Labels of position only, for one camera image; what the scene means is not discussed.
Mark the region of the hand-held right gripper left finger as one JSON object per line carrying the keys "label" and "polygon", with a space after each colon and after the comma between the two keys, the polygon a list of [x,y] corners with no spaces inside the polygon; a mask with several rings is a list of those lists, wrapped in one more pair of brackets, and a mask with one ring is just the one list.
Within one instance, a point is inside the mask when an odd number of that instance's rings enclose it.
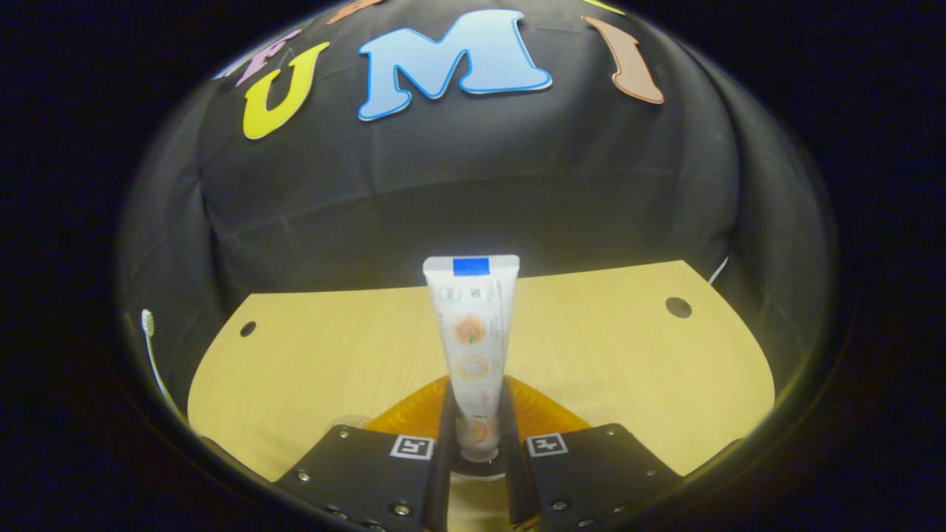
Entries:
{"label": "hand-held right gripper left finger", "polygon": [[452,385],[436,378],[368,424],[340,424],[278,480],[321,531],[445,531]]}

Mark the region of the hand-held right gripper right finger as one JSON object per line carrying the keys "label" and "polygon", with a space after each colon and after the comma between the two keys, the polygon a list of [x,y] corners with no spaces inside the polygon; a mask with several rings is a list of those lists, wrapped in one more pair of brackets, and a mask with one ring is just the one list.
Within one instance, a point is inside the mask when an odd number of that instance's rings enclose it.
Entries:
{"label": "hand-held right gripper right finger", "polygon": [[683,482],[621,424],[592,426],[511,376],[503,465],[517,531],[628,531]]}

